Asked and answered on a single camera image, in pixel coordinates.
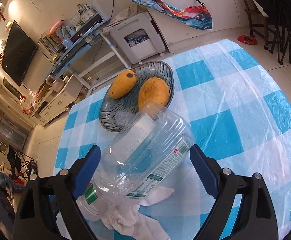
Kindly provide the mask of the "clear plastic water bottle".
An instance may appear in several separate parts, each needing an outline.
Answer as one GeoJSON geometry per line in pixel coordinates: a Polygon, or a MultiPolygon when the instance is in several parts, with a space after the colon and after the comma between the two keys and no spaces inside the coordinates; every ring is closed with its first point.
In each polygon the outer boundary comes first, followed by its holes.
{"type": "Polygon", "coordinates": [[[178,114],[148,102],[101,153],[91,186],[77,199],[81,213],[95,221],[113,207],[143,200],[193,143],[189,125],[178,114]]]}

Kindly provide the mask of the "black folding chair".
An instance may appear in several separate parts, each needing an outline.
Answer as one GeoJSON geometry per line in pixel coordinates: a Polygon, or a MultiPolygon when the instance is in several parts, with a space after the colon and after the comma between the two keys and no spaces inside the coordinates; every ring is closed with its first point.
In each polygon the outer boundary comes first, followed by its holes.
{"type": "Polygon", "coordinates": [[[22,178],[28,181],[32,174],[37,174],[37,164],[34,159],[9,145],[7,160],[11,166],[11,178],[22,178]]]}

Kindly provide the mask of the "crumpled white paper wrapper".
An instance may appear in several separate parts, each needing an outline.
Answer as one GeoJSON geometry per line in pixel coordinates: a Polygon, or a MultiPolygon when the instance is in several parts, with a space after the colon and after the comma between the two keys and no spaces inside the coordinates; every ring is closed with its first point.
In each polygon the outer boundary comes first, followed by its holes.
{"type": "Polygon", "coordinates": [[[173,193],[173,188],[158,186],[136,204],[111,207],[101,217],[101,221],[109,230],[116,230],[121,235],[130,236],[134,239],[170,239],[160,223],[139,213],[139,208],[157,204],[170,197],[173,193]]]}

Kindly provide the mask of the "white tv cabinet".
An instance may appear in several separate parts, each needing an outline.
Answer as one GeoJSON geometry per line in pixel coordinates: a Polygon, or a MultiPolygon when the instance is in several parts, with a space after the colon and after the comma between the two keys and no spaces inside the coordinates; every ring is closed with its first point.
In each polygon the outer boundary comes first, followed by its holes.
{"type": "Polygon", "coordinates": [[[34,107],[30,118],[37,125],[45,126],[67,110],[68,106],[77,99],[81,89],[79,80],[71,76],[59,92],[52,88],[45,92],[34,107]]]}

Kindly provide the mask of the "dark glass fruit bowl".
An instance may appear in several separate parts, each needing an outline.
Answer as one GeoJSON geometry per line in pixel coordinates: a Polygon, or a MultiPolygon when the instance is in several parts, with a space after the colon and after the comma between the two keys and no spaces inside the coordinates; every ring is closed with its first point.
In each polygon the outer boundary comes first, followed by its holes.
{"type": "Polygon", "coordinates": [[[138,112],[138,93],[142,84],[149,78],[157,77],[165,81],[169,88],[169,98],[166,106],[169,106],[174,96],[174,77],[171,67],[163,61],[152,61],[132,68],[137,77],[137,82],[128,94],[118,99],[110,98],[106,92],[99,111],[101,126],[110,132],[119,132],[123,125],[116,121],[118,112],[136,114],[138,112]]]}

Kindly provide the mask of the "yellow mango with spot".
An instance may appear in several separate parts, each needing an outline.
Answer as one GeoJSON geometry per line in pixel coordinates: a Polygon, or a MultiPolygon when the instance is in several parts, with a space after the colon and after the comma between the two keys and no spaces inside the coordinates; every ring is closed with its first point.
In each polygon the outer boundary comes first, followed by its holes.
{"type": "Polygon", "coordinates": [[[120,73],[109,88],[109,97],[118,99],[133,89],[137,82],[134,71],[126,70],[120,73]]]}

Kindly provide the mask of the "orange mango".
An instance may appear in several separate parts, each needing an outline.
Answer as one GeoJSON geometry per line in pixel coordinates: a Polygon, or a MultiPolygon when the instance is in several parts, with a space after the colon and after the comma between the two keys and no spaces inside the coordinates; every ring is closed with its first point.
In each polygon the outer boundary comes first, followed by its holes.
{"type": "Polygon", "coordinates": [[[167,105],[169,87],[164,80],[158,77],[149,78],[143,83],[138,94],[138,109],[141,110],[152,101],[162,106],[167,105]]]}

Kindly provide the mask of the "black flat television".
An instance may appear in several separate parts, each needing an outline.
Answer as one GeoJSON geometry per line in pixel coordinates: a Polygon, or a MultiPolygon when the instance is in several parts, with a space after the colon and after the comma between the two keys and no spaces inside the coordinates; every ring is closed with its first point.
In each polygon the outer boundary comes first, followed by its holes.
{"type": "Polygon", "coordinates": [[[37,49],[33,40],[14,21],[5,45],[1,67],[18,86],[22,85],[37,49]]]}

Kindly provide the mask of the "row of books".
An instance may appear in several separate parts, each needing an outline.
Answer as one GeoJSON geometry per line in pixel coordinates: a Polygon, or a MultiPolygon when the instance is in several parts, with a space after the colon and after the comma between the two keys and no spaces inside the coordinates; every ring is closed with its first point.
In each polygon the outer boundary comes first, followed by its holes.
{"type": "Polygon", "coordinates": [[[56,34],[50,34],[49,30],[42,33],[38,43],[45,47],[50,56],[63,53],[65,47],[56,34]]]}

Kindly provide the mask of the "blue study desk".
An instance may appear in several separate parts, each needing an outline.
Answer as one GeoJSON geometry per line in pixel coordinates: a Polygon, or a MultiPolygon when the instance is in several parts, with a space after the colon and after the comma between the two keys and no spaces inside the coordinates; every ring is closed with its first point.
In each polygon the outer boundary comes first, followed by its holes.
{"type": "Polygon", "coordinates": [[[88,30],[60,56],[50,72],[44,78],[45,81],[48,81],[50,78],[56,80],[65,74],[65,72],[70,72],[85,88],[93,90],[99,85],[102,85],[103,83],[120,74],[120,72],[117,72],[104,81],[92,81],[91,83],[88,83],[88,81],[84,79],[86,74],[91,72],[94,68],[104,63],[111,57],[118,57],[125,69],[131,68],[131,64],[124,59],[124,57],[119,53],[117,47],[102,32],[102,28],[107,25],[111,19],[110,9],[112,8],[112,5],[110,1],[93,1],[91,8],[95,11],[95,14],[90,17],[80,29],[80,31],[83,31],[84,28],[87,27],[88,30]],[[111,51],[105,56],[101,57],[99,60],[92,63],[81,73],[77,73],[77,71],[73,68],[73,63],[80,59],[90,49],[92,49],[92,47],[99,41],[105,41],[111,51]]]}

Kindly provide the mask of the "red floor object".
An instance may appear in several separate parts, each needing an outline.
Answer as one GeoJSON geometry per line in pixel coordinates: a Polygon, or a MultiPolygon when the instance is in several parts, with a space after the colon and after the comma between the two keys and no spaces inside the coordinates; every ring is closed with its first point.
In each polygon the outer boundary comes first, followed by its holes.
{"type": "Polygon", "coordinates": [[[254,36],[240,35],[238,36],[237,40],[243,44],[248,44],[248,45],[253,45],[253,46],[258,44],[254,36]]]}

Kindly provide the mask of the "pink plush toy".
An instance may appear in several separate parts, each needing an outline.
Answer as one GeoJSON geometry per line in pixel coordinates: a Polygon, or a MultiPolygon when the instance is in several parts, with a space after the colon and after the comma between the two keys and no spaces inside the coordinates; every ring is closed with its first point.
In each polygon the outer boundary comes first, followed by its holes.
{"type": "Polygon", "coordinates": [[[53,35],[54,33],[56,33],[57,29],[60,28],[64,24],[64,22],[64,20],[59,20],[58,22],[56,22],[56,24],[54,24],[50,29],[49,34],[53,35]]]}

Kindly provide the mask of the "white small dishwasher appliance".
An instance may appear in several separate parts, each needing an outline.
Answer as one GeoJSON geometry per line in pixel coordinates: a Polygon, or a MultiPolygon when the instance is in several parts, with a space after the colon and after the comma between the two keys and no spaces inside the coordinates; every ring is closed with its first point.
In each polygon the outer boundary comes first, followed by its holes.
{"type": "Polygon", "coordinates": [[[110,30],[111,37],[132,64],[165,52],[165,45],[147,12],[138,13],[110,30]]]}

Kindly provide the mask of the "dark wooden chair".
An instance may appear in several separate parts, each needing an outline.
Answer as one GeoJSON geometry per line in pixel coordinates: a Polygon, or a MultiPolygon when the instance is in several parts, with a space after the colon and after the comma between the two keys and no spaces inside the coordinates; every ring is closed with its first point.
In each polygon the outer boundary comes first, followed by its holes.
{"type": "Polygon", "coordinates": [[[269,27],[269,18],[263,16],[255,4],[253,4],[252,8],[247,0],[243,1],[248,18],[250,36],[254,37],[255,34],[260,36],[264,40],[264,49],[269,50],[269,45],[273,44],[273,41],[270,40],[270,33],[274,34],[274,30],[269,27]]]}

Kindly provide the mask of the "colourful fabric bag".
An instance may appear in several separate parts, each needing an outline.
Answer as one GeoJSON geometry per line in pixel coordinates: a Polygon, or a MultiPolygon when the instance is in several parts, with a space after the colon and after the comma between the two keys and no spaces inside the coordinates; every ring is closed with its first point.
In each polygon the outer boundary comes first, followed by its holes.
{"type": "Polygon", "coordinates": [[[181,22],[191,28],[199,30],[212,30],[212,16],[205,4],[200,0],[195,0],[199,5],[192,5],[184,9],[179,9],[163,0],[132,0],[138,5],[160,12],[169,16],[178,22],[181,22]]]}

